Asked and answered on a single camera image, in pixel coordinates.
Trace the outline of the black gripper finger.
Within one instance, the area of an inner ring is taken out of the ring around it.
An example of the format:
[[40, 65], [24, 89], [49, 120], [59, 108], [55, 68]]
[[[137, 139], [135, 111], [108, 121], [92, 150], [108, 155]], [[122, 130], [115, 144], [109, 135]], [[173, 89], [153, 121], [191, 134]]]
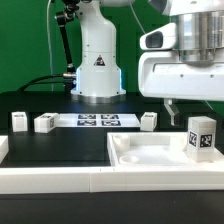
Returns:
[[164, 99], [164, 106], [170, 115], [170, 123], [172, 126], [180, 125], [180, 112], [178, 107], [173, 99]]

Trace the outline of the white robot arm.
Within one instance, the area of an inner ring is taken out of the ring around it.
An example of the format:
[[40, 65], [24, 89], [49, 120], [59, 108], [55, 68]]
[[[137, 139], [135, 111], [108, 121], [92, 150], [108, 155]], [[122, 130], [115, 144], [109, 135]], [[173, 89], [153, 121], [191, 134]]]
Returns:
[[[135, 0], [81, 0], [82, 63], [76, 100], [111, 103], [125, 96], [116, 64], [116, 28], [100, 8]], [[140, 38], [138, 88], [145, 97], [162, 98], [169, 114], [174, 99], [224, 101], [224, 0], [148, 0], [170, 22]]]

